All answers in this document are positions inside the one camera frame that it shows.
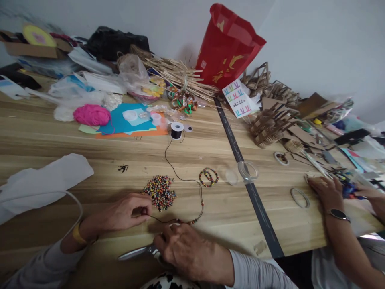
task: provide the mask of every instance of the spotted fabric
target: spotted fabric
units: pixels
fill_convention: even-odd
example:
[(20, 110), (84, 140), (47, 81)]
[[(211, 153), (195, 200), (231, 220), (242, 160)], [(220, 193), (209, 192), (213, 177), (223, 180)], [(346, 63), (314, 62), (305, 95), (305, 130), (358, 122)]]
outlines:
[(198, 282), (192, 282), (166, 272), (147, 282), (141, 289), (202, 289), (202, 287)]

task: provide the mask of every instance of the black bag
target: black bag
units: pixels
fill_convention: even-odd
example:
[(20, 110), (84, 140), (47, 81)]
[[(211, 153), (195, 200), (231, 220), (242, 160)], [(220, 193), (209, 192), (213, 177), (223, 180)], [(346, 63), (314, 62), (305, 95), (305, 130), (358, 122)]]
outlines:
[(130, 53), (130, 45), (135, 44), (140, 49), (150, 51), (148, 38), (143, 35), (135, 35), (113, 30), (106, 26), (100, 26), (88, 40), (86, 47), (97, 59), (116, 61), (118, 52)]

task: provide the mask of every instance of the colorful bead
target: colorful bead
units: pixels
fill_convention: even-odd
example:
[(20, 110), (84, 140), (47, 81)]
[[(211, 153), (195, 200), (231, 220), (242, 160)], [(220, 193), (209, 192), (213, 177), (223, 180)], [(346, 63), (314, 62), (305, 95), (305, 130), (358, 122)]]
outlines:
[[(211, 176), (209, 170), (212, 171), (212, 172), (215, 174), (215, 176), (216, 176), (215, 181), (214, 181), (213, 177)], [(205, 177), (211, 182), (210, 185), (206, 185), (206, 184), (202, 181), (202, 174), (204, 174)], [(212, 187), (212, 186), (214, 185), (214, 183), (217, 183), (217, 182), (219, 181), (219, 177), (218, 177), (217, 172), (216, 172), (214, 169), (212, 169), (212, 168), (204, 168), (203, 171), (201, 171), (201, 172), (199, 173), (199, 181), (200, 181), (201, 184), (204, 185), (205, 187)]]
[(170, 191), (171, 179), (168, 176), (157, 175), (148, 181), (148, 184), (142, 190), (142, 194), (148, 194), (152, 199), (152, 206), (159, 212), (167, 210), (172, 206), (177, 197), (175, 191)]

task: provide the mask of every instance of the pink yarn ball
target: pink yarn ball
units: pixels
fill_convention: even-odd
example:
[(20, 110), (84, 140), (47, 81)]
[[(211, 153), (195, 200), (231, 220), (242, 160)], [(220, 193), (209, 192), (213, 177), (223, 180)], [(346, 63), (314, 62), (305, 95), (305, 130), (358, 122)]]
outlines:
[(111, 119), (111, 113), (96, 104), (86, 104), (73, 112), (73, 118), (88, 126), (105, 126)]

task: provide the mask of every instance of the yellow wristband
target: yellow wristband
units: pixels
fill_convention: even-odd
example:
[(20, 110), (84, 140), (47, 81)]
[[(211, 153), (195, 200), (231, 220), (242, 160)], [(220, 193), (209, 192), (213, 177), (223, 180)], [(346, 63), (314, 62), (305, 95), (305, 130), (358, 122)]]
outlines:
[(80, 245), (87, 245), (88, 242), (84, 240), (79, 233), (79, 226), (81, 222), (77, 223), (75, 228), (72, 230), (72, 237), (78, 242)]

